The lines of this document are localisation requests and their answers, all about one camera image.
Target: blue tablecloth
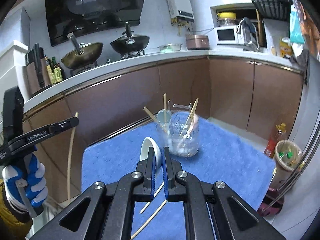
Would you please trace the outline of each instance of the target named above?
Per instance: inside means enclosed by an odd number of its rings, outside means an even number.
[[[201,146],[191,158],[172,155],[182,168],[200,180],[214,183],[226,182],[255,210],[260,206],[272,179],[275,162],[257,151],[236,135],[199,120]],[[160,146],[156,125],[149,123],[110,140],[102,141],[84,151],[82,163],[82,191],[92,183],[108,184],[134,171],[140,159],[140,149],[145,137],[153,138]],[[162,172],[156,178],[156,190],[162,184]],[[132,233],[134,233],[164,201],[163,189],[143,214],[145,203],[136,203]],[[135,239],[186,239],[182,203],[167,203]]]

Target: person's arm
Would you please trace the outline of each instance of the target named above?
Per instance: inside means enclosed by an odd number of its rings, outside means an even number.
[[[32,226],[32,219],[28,213],[19,214],[9,204],[4,190],[0,187],[0,235],[5,240],[22,240]]]
[[[33,207],[39,207],[47,198],[48,189],[44,178],[44,165],[32,155],[27,178],[26,197]],[[22,178],[22,171],[7,166],[2,171],[4,184],[0,187],[0,239],[22,240],[33,224],[28,210],[23,204],[16,187],[16,181]]]

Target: plastic bag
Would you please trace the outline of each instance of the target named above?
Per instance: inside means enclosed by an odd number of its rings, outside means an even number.
[[[304,44],[304,38],[302,36],[298,13],[294,5],[291,6],[290,14],[290,42]]]

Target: blue and white glove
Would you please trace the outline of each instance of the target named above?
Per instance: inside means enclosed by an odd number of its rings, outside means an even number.
[[[26,196],[31,201],[33,207],[39,207],[48,196],[48,188],[44,176],[44,165],[39,162],[33,154],[29,164],[30,174],[28,174]],[[2,170],[2,177],[5,184],[5,195],[10,204],[19,213],[28,212],[26,206],[19,195],[15,181],[22,178],[22,171],[14,166],[7,166]]]

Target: black range hood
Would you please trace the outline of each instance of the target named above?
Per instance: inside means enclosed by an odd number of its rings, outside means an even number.
[[[52,46],[76,37],[107,29],[140,24],[144,0],[45,0]]]

